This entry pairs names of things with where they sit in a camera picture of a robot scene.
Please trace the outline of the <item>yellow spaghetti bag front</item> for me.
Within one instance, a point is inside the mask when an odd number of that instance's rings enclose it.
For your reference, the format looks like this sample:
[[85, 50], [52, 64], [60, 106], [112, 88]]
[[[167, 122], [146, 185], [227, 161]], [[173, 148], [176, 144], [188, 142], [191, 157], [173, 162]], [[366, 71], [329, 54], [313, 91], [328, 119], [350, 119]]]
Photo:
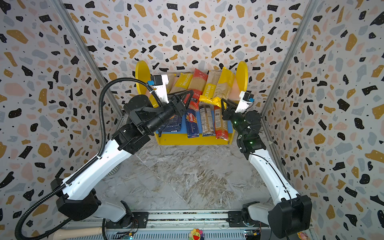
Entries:
[[174, 86], [171, 88], [170, 94], [183, 92], [188, 89], [190, 82], [193, 78], [191, 73], [181, 73]]

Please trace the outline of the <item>red bottom spaghetti bag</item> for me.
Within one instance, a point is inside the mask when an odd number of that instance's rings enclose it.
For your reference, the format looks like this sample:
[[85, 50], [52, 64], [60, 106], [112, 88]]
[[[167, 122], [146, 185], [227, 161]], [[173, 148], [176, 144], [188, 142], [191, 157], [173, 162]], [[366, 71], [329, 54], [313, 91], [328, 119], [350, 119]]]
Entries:
[[198, 111], [199, 110], [199, 99], [203, 93], [205, 85], [207, 83], [208, 74], [195, 69], [193, 77], [191, 79], [188, 90], [193, 90], [192, 98], [189, 104], [189, 108]]

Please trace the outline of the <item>red spaghetti bag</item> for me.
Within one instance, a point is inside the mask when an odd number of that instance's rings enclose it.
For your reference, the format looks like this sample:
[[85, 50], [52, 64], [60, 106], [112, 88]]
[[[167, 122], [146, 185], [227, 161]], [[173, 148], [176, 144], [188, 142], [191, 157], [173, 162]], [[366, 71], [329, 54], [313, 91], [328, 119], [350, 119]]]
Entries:
[[207, 83], [208, 74], [195, 69], [193, 77], [191, 79], [188, 90], [193, 90], [192, 98], [189, 104], [189, 108], [198, 111], [199, 110], [199, 99], [203, 93], [205, 85]]
[[216, 139], [229, 140], [228, 124], [223, 120], [222, 109], [214, 106], [215, 134]]

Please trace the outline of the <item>dark label spaghetti bag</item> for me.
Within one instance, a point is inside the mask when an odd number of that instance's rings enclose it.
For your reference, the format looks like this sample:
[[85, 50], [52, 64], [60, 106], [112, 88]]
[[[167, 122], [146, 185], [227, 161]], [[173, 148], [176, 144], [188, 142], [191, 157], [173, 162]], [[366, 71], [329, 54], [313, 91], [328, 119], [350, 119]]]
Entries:
[[207, 104], [200, 104], [199, 112], [201, 116], [202, 136], [203, 137], [213, 136], [215, 133], [215, 129], [214, 129], [211, 106]]

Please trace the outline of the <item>yellow Pastatime spaghetti bag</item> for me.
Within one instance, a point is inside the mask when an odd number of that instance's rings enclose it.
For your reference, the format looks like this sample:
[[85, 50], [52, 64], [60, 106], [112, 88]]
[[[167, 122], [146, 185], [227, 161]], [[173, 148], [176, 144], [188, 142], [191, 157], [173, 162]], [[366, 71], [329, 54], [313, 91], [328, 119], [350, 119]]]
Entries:
[[208, 79], [205, 84], [203, 93], [200, 95], [200, 102], [204, 104], [213, 105], [213, 97], [221, 76], [221, 72], [209, 71]]

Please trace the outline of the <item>yellow spaghetti bag crosswise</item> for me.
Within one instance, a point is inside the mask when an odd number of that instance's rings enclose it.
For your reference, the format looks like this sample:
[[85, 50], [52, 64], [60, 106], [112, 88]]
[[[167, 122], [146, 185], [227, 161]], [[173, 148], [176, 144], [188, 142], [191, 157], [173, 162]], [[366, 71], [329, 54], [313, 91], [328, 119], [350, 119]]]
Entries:
[[218, 106], [219, 108], [222, 107], [221, 100], [228, 99], [232, 91], [234, 81], [235, 81], [235, 74], [231, 70], [227, 68], [223, 68], [219, 81], [216, 85], [214, 95], [213, 95], [213, 104], [215, 106]]

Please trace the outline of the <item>blue Barilla pasta box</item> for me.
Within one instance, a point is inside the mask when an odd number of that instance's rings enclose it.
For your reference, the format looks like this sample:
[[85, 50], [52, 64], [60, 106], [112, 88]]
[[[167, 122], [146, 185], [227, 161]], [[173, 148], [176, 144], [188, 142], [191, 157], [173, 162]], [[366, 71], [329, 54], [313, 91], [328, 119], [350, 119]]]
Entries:
[[165, 133], [177, 133], [182, 128], [182, 117], [179, 115], [174, 115], [167, 123], [162, 125], [158, 132]]

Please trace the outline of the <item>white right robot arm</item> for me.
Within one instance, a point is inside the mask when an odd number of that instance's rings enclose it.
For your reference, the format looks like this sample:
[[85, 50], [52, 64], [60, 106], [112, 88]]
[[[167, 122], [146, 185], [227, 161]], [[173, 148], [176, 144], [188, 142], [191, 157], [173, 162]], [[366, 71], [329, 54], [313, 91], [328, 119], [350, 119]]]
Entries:
[[272, 197], [273, 206], [259, 202], [244, 204], [242, 221], [246, 225], [265, 224], [279, 239], [308, 230], [311, 223], [312, 201], [300, 195], [280, 172], [259, 132], [262, 117], [255, 111], [248, 111], [250, 102], [235, 103], [222, 100], [222, 119], [230, 121], [238, 133], [237, 146], [240, 152], [257, 170]]

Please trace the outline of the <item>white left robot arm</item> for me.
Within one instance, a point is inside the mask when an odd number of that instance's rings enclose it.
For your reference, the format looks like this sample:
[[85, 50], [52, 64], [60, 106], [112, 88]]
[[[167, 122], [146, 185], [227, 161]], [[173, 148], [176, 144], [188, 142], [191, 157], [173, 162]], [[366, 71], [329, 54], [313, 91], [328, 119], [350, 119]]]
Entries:
[[134, 215], [127, 203], [112, 204], [98, 199], [94, 187], [140, 150], [173, 116], [184, 115], [192, 96], [192, 90], [174, 93], [167, 103], [157, 108], [146, 95], [137, 95], [126, 103], [127, 123], [112, 135], [101, 156], [96, 156], [94, 163], [81, 167], [70, 177], [52, 182], [53, 187], [64, 187], [57, 193], [59, 212], [73, 221], [97, 217], [111, 221], [118, 228], [132, 225]]

